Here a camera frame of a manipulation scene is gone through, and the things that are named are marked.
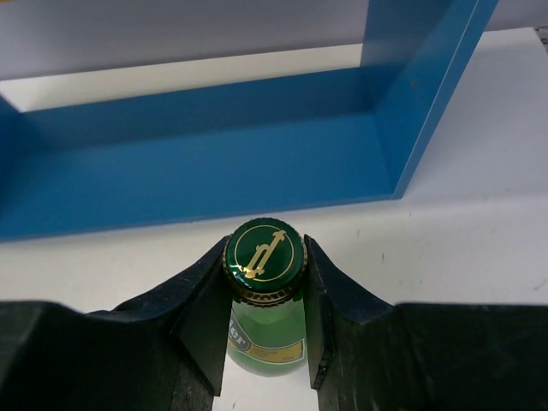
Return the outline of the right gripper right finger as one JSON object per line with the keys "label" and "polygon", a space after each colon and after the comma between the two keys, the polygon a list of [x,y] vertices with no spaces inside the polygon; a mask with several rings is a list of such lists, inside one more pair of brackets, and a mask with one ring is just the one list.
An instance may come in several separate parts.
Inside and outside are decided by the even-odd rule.
{"label": "right gripper right finger", "polygon": [[391,305],[305,238],[310,384],[322,410],[544,410],[547,309]]}

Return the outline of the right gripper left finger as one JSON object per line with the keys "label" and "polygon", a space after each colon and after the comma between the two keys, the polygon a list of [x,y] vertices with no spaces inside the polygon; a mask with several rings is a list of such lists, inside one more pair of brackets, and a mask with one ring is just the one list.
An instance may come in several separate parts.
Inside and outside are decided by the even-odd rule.
{"label": "right gripper left finger", "polygon": [[110,311],[3,301],[2,409],[211,409],[228,336],[224,247]]}

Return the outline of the green glass bottle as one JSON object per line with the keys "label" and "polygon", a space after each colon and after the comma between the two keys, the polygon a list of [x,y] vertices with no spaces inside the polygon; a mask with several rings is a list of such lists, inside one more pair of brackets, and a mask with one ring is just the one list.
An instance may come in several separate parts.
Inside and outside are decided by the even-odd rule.
{"label": "green glass bottle", "polygon": [[282,220],[258,217],[229,237],[223,250],[233,288],[227,354],[241,368],[280,377],[306,365],[306,267],[302,237]]}

